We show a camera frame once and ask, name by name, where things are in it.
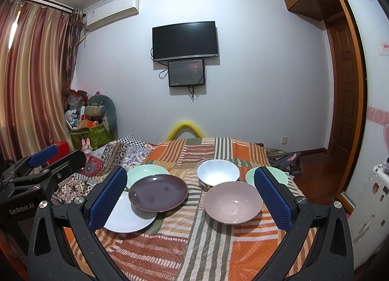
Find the grey plush toy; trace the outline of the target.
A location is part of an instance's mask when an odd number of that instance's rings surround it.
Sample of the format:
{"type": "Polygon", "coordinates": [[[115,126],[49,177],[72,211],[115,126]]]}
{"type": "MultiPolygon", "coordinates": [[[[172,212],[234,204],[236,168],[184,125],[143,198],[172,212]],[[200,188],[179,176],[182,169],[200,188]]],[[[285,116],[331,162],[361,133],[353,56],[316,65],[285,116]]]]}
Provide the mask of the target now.
{"type": "Polygon", "coordinates": [[[117,127],[117,114],[114,102],[106,95],[94,95],[86,102],[85,115],[102,121],[104,128],[113,133],[117,127]]]}

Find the striped patchwork tablecloth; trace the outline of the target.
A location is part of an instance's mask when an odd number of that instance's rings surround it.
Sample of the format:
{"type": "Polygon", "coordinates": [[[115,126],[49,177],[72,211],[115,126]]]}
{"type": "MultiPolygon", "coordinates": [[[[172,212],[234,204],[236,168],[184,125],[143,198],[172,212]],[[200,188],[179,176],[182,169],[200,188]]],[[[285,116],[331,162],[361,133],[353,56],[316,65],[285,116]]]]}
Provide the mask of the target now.
{"type": "Polygon", "coordinates": [[[285,232],[267,208],[240,225],[211,219],[197,169],[213,158],[228,160],[242,176],[268,165],[264,147],[234,138],[194,138],[156,145],[141,165],[158,165],[189,188],[178,208],[159,214],[135,233],[97,231],[97,237],[130,280],[251,280],[279,246],[285,232]]]}

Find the wooden door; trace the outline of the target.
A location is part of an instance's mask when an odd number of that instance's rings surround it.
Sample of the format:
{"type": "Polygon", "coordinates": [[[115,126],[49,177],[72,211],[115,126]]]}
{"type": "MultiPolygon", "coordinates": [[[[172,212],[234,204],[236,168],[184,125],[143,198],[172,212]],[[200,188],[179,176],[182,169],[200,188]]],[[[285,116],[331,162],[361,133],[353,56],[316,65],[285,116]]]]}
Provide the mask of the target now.
{"type": "Polygon", "coordinates": [[[335,111],[330,156],[345,164],[354,143],[358,113],[358,78],[354,43],[345,16],[326,24],[334,61],[335,111]]]}

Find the black wall television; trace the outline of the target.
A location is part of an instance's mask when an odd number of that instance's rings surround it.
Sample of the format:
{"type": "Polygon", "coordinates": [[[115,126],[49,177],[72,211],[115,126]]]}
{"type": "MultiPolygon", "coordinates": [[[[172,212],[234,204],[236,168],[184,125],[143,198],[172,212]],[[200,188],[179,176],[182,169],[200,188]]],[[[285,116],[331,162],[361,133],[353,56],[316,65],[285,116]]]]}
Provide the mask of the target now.
{"type": "Polygon", "coordinates": [[[218,35],[214,21],[152,28],[152,58],[155,62],[218,55],[218,35]]]}

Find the mint green bowl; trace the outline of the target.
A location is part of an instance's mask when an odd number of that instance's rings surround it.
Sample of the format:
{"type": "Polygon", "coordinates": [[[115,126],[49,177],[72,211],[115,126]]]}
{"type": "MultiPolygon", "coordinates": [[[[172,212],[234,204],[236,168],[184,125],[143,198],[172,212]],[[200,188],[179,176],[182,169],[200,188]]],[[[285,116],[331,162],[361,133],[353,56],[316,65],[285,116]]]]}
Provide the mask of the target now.
{"type": "MultiPolygon", "coordinates": [[[[289,178],[285,172],[281,171],[280,169],[274,168],[274,167],[266,167],[266,168],[270,171],[270,173],[273,175],[273,177],[276,178],[276,180],[280,184],[288,185],[289,178]]],[[[250,185],[255,185],[254,174],[255,174],[256,169],[257,169],[257,167],[252,168],[246,173],[246,175],[245,175],[246,183],[248,183],[250,185]]]]}

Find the white air conditioner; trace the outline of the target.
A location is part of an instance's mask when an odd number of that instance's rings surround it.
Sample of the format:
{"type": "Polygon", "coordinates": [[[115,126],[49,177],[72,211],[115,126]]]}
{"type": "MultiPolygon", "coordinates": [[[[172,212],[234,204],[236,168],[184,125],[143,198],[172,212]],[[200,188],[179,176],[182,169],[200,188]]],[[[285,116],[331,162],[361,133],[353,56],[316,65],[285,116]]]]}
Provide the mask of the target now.
{"type": "Polygon", "coordinates": [[[139,0],[112,0],[86,15],[86,29],[93,32],[106,25],[139,14],[139,0]]]}

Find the pink bowl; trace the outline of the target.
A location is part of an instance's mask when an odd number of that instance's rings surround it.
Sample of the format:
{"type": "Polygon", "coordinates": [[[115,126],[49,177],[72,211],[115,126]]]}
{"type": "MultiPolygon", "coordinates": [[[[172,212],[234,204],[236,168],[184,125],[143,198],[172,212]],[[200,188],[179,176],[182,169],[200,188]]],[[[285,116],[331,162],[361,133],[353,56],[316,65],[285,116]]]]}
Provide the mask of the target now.
{"type": "Polygon", "coordinates": [[[214,220],[223,224],[242,224],[261,212],[262,197],[257,189],[244,182],[215,185],[204,197],[204,209],[214,220]]]}

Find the purple plate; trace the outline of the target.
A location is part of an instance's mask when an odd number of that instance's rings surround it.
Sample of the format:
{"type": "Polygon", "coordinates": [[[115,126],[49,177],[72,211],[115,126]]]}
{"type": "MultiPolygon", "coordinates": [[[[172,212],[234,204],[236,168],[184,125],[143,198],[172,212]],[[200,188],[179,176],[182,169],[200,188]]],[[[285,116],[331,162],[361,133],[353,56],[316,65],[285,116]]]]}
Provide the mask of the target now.
{"type": "Polygon", "coordinates": [[[180,206],[187,198],[188,186],[170,174],[146,176],[129,188],[129,200],[147,212],[166,212],[180,206]]]}

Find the small black wall monitor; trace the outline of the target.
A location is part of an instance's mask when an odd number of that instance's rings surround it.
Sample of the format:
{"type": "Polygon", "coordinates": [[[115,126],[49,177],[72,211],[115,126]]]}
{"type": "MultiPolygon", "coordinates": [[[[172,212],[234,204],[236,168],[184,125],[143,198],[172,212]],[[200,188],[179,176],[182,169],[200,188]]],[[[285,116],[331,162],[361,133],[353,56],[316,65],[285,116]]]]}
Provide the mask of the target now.
{"type": "Polygon", "coordinates": [[[168,62],[168,80],[171,88],[203,86],[205,64],[203,59],[184,59],[168,62]]]}

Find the white suitcase with stickers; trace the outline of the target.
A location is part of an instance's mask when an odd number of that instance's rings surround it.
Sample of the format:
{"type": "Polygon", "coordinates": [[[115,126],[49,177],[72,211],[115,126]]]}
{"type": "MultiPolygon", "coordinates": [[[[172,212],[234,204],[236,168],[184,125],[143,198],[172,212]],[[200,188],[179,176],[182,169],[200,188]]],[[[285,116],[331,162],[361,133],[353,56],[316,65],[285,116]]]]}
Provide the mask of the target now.
{"type": "Polygon", "coordinates": [[[376,165],[348,219],[355,269],[377,253],[388,237],[388,186],[388,164],[376,165]]]}

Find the mint green plate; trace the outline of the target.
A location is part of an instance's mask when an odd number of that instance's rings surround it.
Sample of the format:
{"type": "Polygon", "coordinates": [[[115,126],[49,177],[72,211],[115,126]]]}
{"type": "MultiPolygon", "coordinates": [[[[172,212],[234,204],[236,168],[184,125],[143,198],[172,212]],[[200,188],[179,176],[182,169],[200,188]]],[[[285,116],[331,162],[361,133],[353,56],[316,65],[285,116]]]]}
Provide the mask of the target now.
{"type": "Polygon", "coordinates": [[[169,171],[164,167],[158,165],[139,165],[130,168],[127,171],[127,185],[126,188],[130,189],[131,186],[146,176],[153,176],[156,174],[169,174],[169,171]]]}

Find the patterned checkered blanket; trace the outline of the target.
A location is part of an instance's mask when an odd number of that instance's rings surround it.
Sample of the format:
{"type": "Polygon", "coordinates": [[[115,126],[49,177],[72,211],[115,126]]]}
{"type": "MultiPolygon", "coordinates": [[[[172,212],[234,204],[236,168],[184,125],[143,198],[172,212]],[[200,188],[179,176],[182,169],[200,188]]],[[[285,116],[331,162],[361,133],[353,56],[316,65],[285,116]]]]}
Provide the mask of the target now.
{"type": "Polygon", "coordinates": [[[130,134],[92,151],[81,171],[60,182],[52,195],[52,204],[68,204],[75,197],[88,195],[115,166],[129,170],[141,165],[155,148],[155,144],[140,141],[130,134]]]}

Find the white plate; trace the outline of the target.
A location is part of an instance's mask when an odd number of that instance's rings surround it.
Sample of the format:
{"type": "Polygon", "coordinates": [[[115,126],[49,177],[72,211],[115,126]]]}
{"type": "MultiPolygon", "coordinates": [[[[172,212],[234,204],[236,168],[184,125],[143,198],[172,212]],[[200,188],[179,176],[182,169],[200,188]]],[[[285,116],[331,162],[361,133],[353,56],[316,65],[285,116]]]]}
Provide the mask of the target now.
{"type": "Polygon", "coordinates": [[[128,193],[122,192],[104,228],[116,233],[137,232],[151,225],[157,217],[156,212],[147,212],[135,207],[128,193]]]}

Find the dark bag on floor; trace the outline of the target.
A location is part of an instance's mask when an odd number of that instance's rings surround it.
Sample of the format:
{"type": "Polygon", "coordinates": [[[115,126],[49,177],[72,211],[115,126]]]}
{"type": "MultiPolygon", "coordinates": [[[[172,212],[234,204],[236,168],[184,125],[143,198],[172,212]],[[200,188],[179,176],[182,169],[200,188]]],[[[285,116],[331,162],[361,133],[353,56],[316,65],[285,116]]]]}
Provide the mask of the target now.
{"type": "Polygon", "coordinates": [[[287,172],[292,176],[303,174],[303,166],[300,161],[300,152],[286,152],[280,149],[266,149],[266,155],[270,165],[287,172]]]}

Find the white dotted bowl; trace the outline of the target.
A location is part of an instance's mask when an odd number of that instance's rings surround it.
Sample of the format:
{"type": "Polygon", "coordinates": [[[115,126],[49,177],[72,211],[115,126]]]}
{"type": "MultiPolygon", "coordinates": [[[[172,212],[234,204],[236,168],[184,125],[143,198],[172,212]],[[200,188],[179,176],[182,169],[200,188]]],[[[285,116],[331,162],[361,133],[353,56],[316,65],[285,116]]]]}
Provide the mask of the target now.
{"type": "Polygon", "coordinates": [[[207,187],[239,179],[240,171],[232,162],[212,159],[203,162],[197,170],[199,180],[207,187]]]}

